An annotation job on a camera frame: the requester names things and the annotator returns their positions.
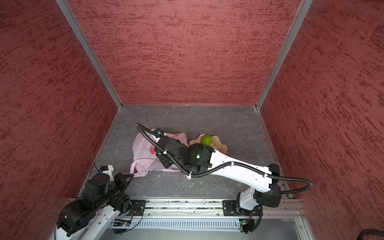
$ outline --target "beige plate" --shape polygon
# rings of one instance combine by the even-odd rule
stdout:
[[[200,134],[200,136],[197,139],[191,140],[189,142],[189,145],[191,146],[194,143],[201,143],[201,139],[204,136],[205,136],[205,134]],[[225,155],[227,154],[227,146],[220,142],[220,139],[218,138],[218,136],[212,136],[212,145],[211,145],[211,147],[213,149],[215,149],[215,150],[218,150],[222,154],[225,154]]]

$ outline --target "gray stone surface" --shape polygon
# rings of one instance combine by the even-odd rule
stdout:
[[[254,107],[125,105],[97,166],[112,164],[114,173],[129,173],[132,144],[138,134],[136,122],[149,129],[160,127],[165,132],[185,132],[188,142],[201,133],[217,135],[228,146],[228,156],[261,166],[272,163]],[[247,188],[245,184],[216,175],[188,180],[179,172],[150,171],[145,177],[135,177],[126,193],[135,197],[234,198]]]

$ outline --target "metal bracket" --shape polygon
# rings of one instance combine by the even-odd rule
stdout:
[[[224,216],[242,216],[236,211],[236,200],[223,200]],[[252,210],[253,216],[260,216],[259,206]]]
[[[132,200],[131,199],[131,203],[132,203],[132,206],[133,206],[133,215],[134,216],[142,216],[144,214],[144,210],[145,210],[145,204],[146,204],[146,200]]]

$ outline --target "black cable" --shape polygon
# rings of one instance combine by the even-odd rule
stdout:
[[[369,236],[369,235],[384,237],[384,231],[380,231],[377,229],[365,229],[360,232],[357,240],[363,240],[364,236]]]
[[[100,171],[97,169],[97,167],[96,167],[96,165],[95,165],[95,162],[93,162],[93,166],[96,168],[96,170],[97,170],[97,173],[99,174],[99,173],[100,173]]]
[[[141,215],[141,219],[140,219],[140,221],[139,221],[133,228],[131,228],[131,229],[127,229],[127,230],[125,230],[124,232],[131,231],[132,229],[134,229],[135,227],[137,227],[137,226],[141,223],[141,220],[143,220],[143,216],[144,216],[144,211],[143,211],[143,214]]]
[[[260,222],[262,221],[262,216],[263,216],[263,206],[260,205],[260,217],[259,219],[257,220],[257,223],[255,224],[254,228],[250,231],[248,231],[248,234],[250,234],[251,232],[253,232],[259,225],[260,225]]]
[[[161,148],[159,145],[157,145],[157,143],[151,138],[149,137],[146,132],[148,132],[147,128],[144,127],[143,125],[141,125],[140,123],[136,123],[135,124],[137,129],[139,130],[139,132],[143,135],[144,138],[146,138],[154,147],[155,147],[155,150],[160,150],[161,152],[165,152],[166,150]],[[174,165],[176,165],[176,167],[178,169],[180,169],[180,171],[182,173],[184,173],[185,175],[190,175],[190,173],[186,170],[186,168],[184,167],[184,165],[182,163],[180,163],[179,161],[177,161],[176,159],[174,159],[168,152],[165,153],[165,155],[172,161],[172,163]],[[299,188],[299,189],[294,189],[294,190],[288,190],[288,191],[282,191],[281,193],[282,194],[292,194],[292,193],[298,193],[298,192],[303,192],[303,191],[306,191],[306,190],[309,190],[313,187],[313,183],[308,180],[308,179],[303,179],[303,178],[297,178],[297,177],[282,177],[282,176],[276,176],[276,175],[272,175],[272,174],[267,174],[259,169],[256,169],[252,166],[249,166],[247,164],[244,164],[244,163],[241,163],[241,162],[225,162],[219,166],[216,166],[214,168],[211,168],[209,169],[208,171],[205,171],[205,172],[201,172],[201,173],[198,173],[198,174],[191,174],[190,176],[191,177],[203,177],[203,176],[206,176],[206,175],[209,175],[213,172],[216,172],[217,170],[223,168],[223,167],[227,167],[227,166],[230,166],[230,165],[235,165],[235,166],[240,166],[240,167],[244,167],[244,168],[247,168],[249,170],[252,170],[260,175],[265,175],[266,177],[269,177],[269,178],[272,178],[272,179],[276,179],[276,180],[284,180],[284,181],[294,181],[294,182],[304,182],[304,183],[307,183],[307,186],[304,186],[302,188]]]

